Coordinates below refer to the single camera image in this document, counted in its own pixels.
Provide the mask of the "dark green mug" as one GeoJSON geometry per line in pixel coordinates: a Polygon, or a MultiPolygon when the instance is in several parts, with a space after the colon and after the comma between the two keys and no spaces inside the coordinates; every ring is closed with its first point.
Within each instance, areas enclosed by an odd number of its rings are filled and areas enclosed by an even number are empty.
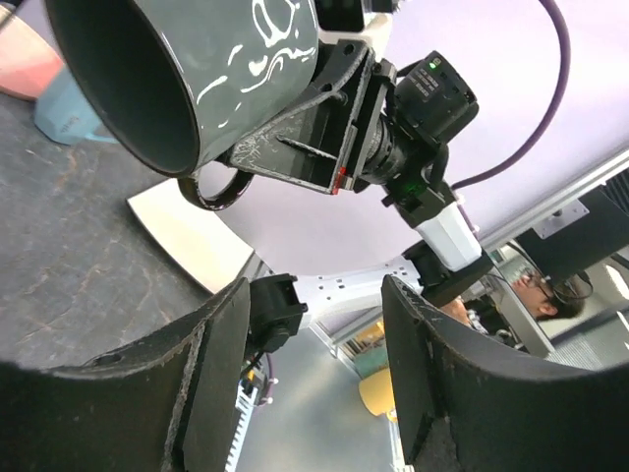
{"type": "Polygon", "coordinates": [[[177,180],[191,204],[226,209],[240,171],[205,197],[198,171],[287,108],[316,66],[311,1],[53,0],[63,58],[101,122],[143,165],[177,180]]]}

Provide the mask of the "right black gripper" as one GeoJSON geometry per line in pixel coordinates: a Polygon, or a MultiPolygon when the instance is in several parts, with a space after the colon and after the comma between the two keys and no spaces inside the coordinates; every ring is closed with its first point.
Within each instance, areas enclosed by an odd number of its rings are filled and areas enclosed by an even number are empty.
{"type": "Polygon", "coordinates": [[[455,202],[444,182],[449,142],[476,118],[472,89],[437,52],[397,73],[361,40],[321,44],[307,88],[219,161],[229,167],[335,195],[379,185],[382,204],[410,226],[455,202]]]}

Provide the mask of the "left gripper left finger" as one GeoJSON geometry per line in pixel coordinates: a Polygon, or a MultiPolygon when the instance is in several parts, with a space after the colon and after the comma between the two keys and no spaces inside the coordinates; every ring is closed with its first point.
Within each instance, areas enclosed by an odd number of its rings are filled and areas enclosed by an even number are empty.
{"type": "Polygon", "coordinates": [[[80,367],[1,365],[5,471],[221,471],[233,438],[250,285],[80,367]]]}

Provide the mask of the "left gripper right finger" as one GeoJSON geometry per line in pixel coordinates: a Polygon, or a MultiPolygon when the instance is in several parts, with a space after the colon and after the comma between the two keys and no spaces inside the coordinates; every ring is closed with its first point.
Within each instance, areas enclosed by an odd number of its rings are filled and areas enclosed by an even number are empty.
{"type": "Polygon", "coordinates": [[[624,471],[628,369],[589,371],[460,324],[397,277],[382,281],[405,463],[419,471],[624,471]]]}

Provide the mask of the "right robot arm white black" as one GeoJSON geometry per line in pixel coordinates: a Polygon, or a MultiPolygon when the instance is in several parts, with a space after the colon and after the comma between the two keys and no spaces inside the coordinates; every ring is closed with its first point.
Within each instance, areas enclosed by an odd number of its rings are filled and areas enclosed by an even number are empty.
{"type": "Polygon", "coordinates": [[[438,52],[402,70],[358,40],[322,44],[318,53],[297,100],[224,157],[235,174],[208,207],[228,208],[257,176],[327,195],[379,186],[383,204],[421,241],[365,270],[254,282],[247,357],[276,351],[317,315],[376,305],[386,275],[441,306],[488,266],[444,180],[449,142],[479,111],[471,88],[438,52]]]}

